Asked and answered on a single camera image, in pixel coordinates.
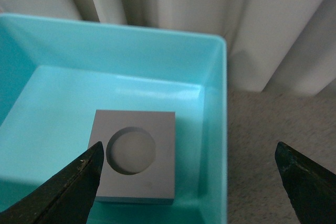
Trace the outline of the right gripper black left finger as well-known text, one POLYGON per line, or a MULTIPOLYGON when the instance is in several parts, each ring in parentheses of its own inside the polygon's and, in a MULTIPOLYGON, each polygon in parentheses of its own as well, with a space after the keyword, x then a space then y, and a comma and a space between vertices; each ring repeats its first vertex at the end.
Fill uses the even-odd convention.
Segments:
POLYGON ((86 223, 100 184, 97 142, 32 193, 1 212, 1 223, 86 223))

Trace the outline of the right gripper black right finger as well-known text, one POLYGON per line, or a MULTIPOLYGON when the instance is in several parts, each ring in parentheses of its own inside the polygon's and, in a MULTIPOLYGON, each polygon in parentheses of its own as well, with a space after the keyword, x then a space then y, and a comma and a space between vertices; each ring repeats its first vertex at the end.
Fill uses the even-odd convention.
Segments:
POLYGON ((284 142, 275 161, 299 222, 335 223, 335 174, 284 142))

